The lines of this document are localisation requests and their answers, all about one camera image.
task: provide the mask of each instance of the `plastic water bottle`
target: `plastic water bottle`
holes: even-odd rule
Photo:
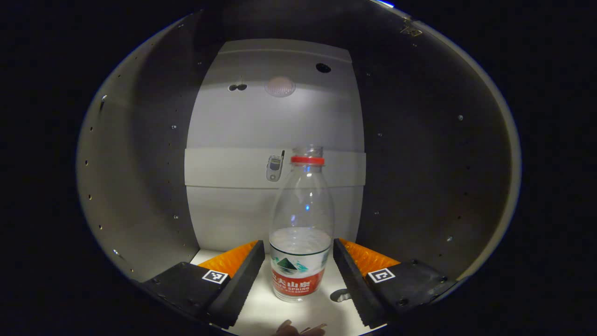
[[[319,288],[330,253],[334,205],[321,173],[323,147],[294,149],[291,172],[278,191],[269,230],[273,291],[301,302]]]

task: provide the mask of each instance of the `red label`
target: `red label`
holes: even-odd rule
[[[312,292],[315,292],[317,287],[319,287],[321,278],[324,276],[324,271],[325,270],[322,270],[321,272],[309,277],[293,279],[291,277],[280,275],[276,271],[272,270],[273,285],[278,292],[285,295],[299,297],[301,295],[311,294]]]

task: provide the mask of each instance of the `white back panel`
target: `white back panel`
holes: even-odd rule
[[[290,171],[295,146],[324,147],[324,176],[334,199],[334,235],[356,239],[365,154],[361,101],[348,51],[280,39],[227,42],[210,66],[189,125],[185,184],[201,249],[226,251],[256,239],[266,242],[277,189]],[[322,73],[316,64],[332,70]],[[285,76],[288,97],[265,85]],[[230,85],[246,84],[244,91]],[[286,150],[278,182],[266,180],[270,155]]]
[[[227,42],[222,48],[226,51],[216,56],[193,108],[187,148],[292,148],[315,143],[326,149],[363,152],[355,74],[350,62],[338,59],[347,51],[325,57],[321,52],[337,48],[281,40],[284,45],[297,45],[280,51],[280,46],[273,47],[276,43],[266,48],[263,41]],[[253,42],[259,51],[232,52]],[[317,63],[325,63],[332,71],[319,72]],[[295,92],[284,98],[269,95],[265,85],[276,76],[293,80]],[[247,89],[228,90],[240,83]]]

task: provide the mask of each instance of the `red bottle cap ring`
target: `red bottle cap ring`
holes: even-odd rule
[[[322,157],[305,157],[305,156],[293,156],[290,158],[290,162],[293,163],[310,163],[310,164],[320,164],[323,165],[325,163],[325,159]]]

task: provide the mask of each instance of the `finger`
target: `finger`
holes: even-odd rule
[[[325,330],[319,328],[319,329],[310,329],[308,331],[306,331],[304,334],[301,334],[301,336],[324,336],[325,335]]]
[[[278,331],[280,331],[280,329],[284,328],[287,325],[290,325],[292,323],[292,321],[290,320],[286,320],[284,322],[282,322],[282,324],[280,324],[280,326],[278,327]]]
[[[299,336],[299,331],[297,330],[297,328],[291,325],[287,325],[282,329],[278,330],[276,336]]]
[[[316,327],[314,327],[313,329],[307,328],[307,331],[303,331],[302,335],[304,336],[323,336],[325,335],[325,330],[323,330],[322,328],[327,326],[327,324],[322,323]]]

